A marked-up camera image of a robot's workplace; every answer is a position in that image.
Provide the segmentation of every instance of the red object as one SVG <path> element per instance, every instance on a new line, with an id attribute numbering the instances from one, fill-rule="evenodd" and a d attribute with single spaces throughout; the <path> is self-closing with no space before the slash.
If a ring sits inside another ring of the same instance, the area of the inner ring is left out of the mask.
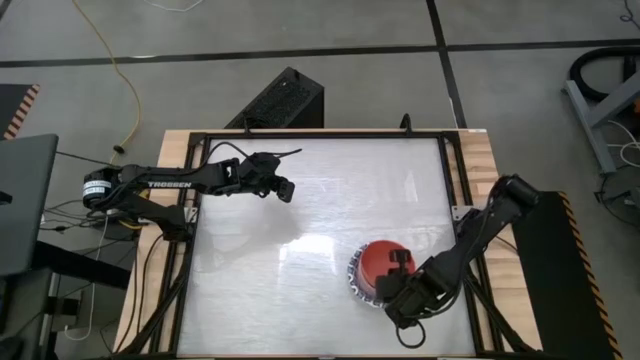
<path id="1" fill-rule="evenodd" d="M 404 246 L 389 240 L 376 240 L 367 246 L 358 263 L 358 286 L 362 291 L 375 296 L 376 278 L 387 275 L 389 269 L 397 269 L 398 263 L 391 262 L 389 253 L 393 250 L 406 250 Z M 416 271 L 413 256 L 407 264 L 409 273 Z"/>

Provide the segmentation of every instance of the concrete floor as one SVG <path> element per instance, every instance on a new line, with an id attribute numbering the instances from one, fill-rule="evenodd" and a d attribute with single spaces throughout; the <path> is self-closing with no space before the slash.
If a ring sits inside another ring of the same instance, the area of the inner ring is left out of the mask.
<path id="1" fill-rule="evenodd" d="M 79 1 L 117 56 L 436 44 L 421 0 L 204 0 L 188 13 L 165 12 L 142 0 Z M 622 0 L 436 0 L 436 5 L 448 44 L 640 35 L 633 25 L 619 21 Z M 630 0 L 630 5 L 640 14 L 640 3 Z M 0 49 L 0 61 L 106 56 L 71 0 L 13 0 L 0 20 Z M 489 130 L 499 170 L 569 194 L 622 352 L 626 359 L 637 359 L 639 234 L 596 203 L 598 167 L 568 99 L 560 93 L 572 61 L 588 50 L 449 56 L 467 124 Z M 397 127 L 405 112 L 416 127 L 456 126 L 435 52 L 123 65 L 140 93 L 144 116 L 123 161 L 155 164 L 166 129 L 223 127 L 286 66 L 325 86 L 327 127 Z M 610 90 L 619 81 L 619 66 L 590 66 L 588 79 Z M 63 151 L 107 160 L 111 146 L 134 121 L 135 103 L 108 65 L 2 68 L 0 82 L 42 86 L 20 136 L 57 133 Z M 58 157 L 48 203 L 79 198 L 82 177 L 94 168 Z M 639 173 L 625 170 L 612 186 L 634 183 Z M 616 210 L 638 220 L 635 213 Z M 94 247 L 99 235 L 80 229 L 43 234 L 43 240 L 81 250 Z M 114 246 L 105 258 L 115 261 L 127 246 Z M 65 281 L 62 287 L 76 284 Z M 99 327 L 118 316 L 123 294 L 106 288 L 98 293 Z M 108 339 L 113 328 L 105 332 Z M 58 354 L 65 360 L 82 359 L 106 350 L 94 328 L 83 343 L 60 336 Z"/>

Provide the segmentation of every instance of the metal stand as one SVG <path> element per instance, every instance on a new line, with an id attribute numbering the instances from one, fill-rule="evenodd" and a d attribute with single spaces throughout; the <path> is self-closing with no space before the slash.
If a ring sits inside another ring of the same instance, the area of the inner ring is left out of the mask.
<path id="1" fill-rule="evenodd" d="M 49 268 L 51 271 L 87 281 L 126 289 L 131 272 L 102 261 L 89 259 L 71 251 L 42 241 L 36 241 L 33 251 L 33 268 Z"/>
<path id="2" fill-rule="evenodd" d="M 605 174 L 616 172 L 616 165 L 602 134 L 602 126 L 640 96 L 640 72 L 625 81 L 593 109 L 587 105 L 574 81 L 567 81 L 565 90 L 587 134 L 602 172 Z"/>

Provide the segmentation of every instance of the black stand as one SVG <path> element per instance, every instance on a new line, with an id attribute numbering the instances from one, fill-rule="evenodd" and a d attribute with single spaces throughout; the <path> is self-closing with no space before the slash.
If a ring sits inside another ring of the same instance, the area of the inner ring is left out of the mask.
<path id="1" fill-rule="evenodd" d="M 126 289 L 131 272 L 102 261 L 89 259 L 42 241 L 36 241 L 32 268 L 51 271 L 87 281 Z"/>

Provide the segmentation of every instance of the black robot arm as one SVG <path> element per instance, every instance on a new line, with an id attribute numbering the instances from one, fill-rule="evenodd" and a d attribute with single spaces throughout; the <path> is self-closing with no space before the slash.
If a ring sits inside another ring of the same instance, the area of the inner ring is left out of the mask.
<path id="1" fill-rule="evenodd" d="M 447 310 L 460 292 L 469 262 L 505 226 L 531 211 L 538 198 L 539 193 L 517 175 L 501 177 L 485 209 L 471 209 L 456 224 L 458 242 L 451 249 L 427 259 L 413 274 L 406 269 L 407 250 L 391 253 L 391 260 L 400 266 L 376 279 L 376 293 L 396 327 L 406 329 Z"/>
<path id="2" fill-rule="evenodd" d="M 132 218 L 145 218 L 158 224 L 165 240 L 188 241 L 184 210 L 177 205 L 162 206 L 138 196 L 143 189 L 193 189 L 201 194 L 221 196 L 251 193 L 262 198 L 275 192 L 290 202 L 295 185 L 276 175 L 280 159 L 271 153 L 254 153 L 242 163 L 237 158 L 196 169 L 126 165 L 105 167 L 84 178 L 82 200 L 93 211 L 117 209 Z"/>

